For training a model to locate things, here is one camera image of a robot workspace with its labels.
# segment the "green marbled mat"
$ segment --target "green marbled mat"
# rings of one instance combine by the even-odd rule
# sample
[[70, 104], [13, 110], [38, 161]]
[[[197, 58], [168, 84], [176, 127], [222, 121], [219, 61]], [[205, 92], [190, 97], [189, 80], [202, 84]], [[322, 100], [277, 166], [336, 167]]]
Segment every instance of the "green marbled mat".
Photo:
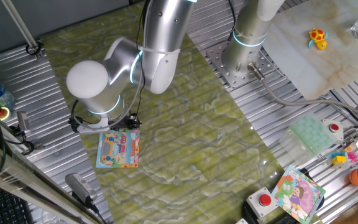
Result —
[[[68, 70], [83, 60], [101, 62], [121, 36], [135, 40], [142, 6], [42, 38], [70, 106], [75, 99], [65, 85]], [[142, 92], [139, 168], [94, 168], [116, 223], [235, 223], [245, 195], [272, 187], [283, 173], [188, 36], [181, 49], [168, 90]], [[126, 103], [135, 91], [136, 86], [128, 86], [122, 93]], [[76, 115], [96, 121], [81, 104]], [[81, 138], [95, 165], [98, 135]], [[277, 209], [263, 222], [281, 214]]]

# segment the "silver metal shelf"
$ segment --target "silver metal shelf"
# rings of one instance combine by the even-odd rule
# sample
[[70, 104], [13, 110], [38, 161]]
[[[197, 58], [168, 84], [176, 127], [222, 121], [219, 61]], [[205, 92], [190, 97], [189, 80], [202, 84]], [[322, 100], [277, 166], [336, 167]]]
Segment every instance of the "silver metal shelf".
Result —
[[[112, 220], [81, 138], [68, 124], [70, 112], [48, 58], [36, 60], [25, 52], [25, 46], [0, 54], [0, 81], [16, 99], [6, 124], [17, 126], [16, 111], [26, 111], [31, 127], [27, 140], [44, 145], [28, 155], [28, 160], [67, 192], [71, 189], [65, 176], [79, 173], [98, 193], [96, 206], [102, 216]], [[33, 219], [41, 223], [42, 210], [33, 205], [30, 209]]]

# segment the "keyboard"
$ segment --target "keyboard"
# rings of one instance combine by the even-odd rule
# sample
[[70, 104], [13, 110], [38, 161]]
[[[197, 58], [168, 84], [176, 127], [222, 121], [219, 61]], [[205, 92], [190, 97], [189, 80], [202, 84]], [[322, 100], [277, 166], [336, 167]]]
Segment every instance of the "keyboard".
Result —
[[27, 202], [0, 189], [0, 224], [31, 224]]

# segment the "metal mounting plate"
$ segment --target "metal mounting plate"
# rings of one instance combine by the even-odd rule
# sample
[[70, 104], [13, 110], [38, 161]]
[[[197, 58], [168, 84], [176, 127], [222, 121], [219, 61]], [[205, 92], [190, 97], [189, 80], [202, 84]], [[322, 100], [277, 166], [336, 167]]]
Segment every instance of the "metal mounting plate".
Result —
[[[206, 55], [211, 59], [213, 66], [222, 73], [222, 78], [226, 81], [227, 84], [233, 88], [242, 86], [255, 78], [255, 76], [250, 72], [247, 75], [235, 74], [230, 72], [222, 63], [222, 52], [229, 44], [228, 41], [224, 41], [220, 44], [217, 44], [206, 51]], [[259, 53], [259, 70], [265, 74], [274, 70], [273, 65], [269, 62], [263, 54]]]

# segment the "picture book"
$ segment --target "picture book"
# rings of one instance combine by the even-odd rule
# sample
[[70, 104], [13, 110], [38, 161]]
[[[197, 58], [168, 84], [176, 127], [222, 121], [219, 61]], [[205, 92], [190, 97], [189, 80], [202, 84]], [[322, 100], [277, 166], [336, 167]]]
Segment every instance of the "picture book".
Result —
[[302, 172], [289, 166], [272, 195], [293, 218], [302, 224], [310, 222], [326, 191]]
[[130, 168], [139, 165], [140, 130], [120, 130], [99, 136], [96, 168]]

